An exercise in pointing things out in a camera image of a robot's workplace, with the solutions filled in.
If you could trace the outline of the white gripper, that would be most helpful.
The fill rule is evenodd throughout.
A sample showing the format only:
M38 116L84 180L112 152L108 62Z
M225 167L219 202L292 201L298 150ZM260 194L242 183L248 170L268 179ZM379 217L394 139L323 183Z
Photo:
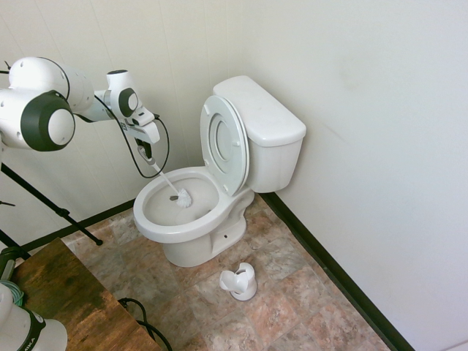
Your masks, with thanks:
M124 131L136 138L138 153L146 157L147 163L155 163L151 144L160 140L155 115L146 108L138 108L130 117L124 118Z

